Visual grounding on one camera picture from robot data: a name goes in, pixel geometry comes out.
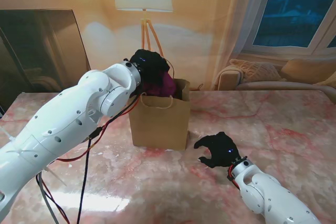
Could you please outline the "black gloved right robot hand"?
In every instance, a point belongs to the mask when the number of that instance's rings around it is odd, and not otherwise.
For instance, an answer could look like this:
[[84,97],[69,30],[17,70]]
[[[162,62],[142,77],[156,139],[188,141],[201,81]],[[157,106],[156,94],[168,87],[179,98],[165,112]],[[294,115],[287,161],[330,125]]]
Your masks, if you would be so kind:
[[238,148],[233,140],[219,132],[216,135],[207,135],[194,144],[194,149],[206,147],[211,153],[211,158],[201,156],[199,161],[210,167],[230,167],[232,163],[241,159]]

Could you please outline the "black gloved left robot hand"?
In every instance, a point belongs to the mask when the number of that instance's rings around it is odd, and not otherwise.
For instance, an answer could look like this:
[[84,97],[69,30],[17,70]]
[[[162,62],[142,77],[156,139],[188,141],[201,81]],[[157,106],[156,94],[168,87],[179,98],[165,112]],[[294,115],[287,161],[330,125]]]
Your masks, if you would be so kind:
[[170,69],[167,61],[157,52],[138,49],[130,62],[136,65],[143,84],[162,87],[165,73]]

